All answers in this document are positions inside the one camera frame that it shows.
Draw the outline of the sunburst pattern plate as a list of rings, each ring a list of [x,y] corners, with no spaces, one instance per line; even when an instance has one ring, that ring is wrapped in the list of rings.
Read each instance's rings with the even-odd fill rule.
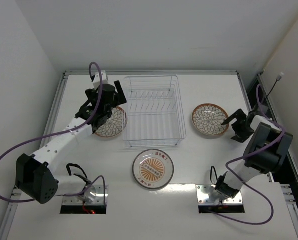
[[[136,156],[131,170],[141,187],[155,191],[169,184],[174,175],[174,164],[164,151],[148,149]]]

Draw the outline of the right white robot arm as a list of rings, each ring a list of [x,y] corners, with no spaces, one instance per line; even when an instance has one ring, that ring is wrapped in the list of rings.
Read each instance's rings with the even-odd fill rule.
[[[260,116],[258,111],[251,111],[246,115],[238,109],[222,124],[227,125],[232,120],[235,120],[232,123],[235,135],[231,139],[239,143],[250,141],[235,168],[219,176],[215,184],[213,192],[223,200],[234,198],[242,186],[254,177],[277,172],[293,140],[292,134],[277,123]]]

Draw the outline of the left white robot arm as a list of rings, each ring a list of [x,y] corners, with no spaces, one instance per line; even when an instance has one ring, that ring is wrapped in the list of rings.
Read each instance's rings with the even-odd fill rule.
[[[112,116],[112,110],[127,102],[120,81],[87,89],[88,100],[68,124],[63,134],[31,155],[16,162],[15,185],[40,204],[55,196],[82,196],[93,182],[83,174],[56,176],[57,167],[82,141],[94,134]]]

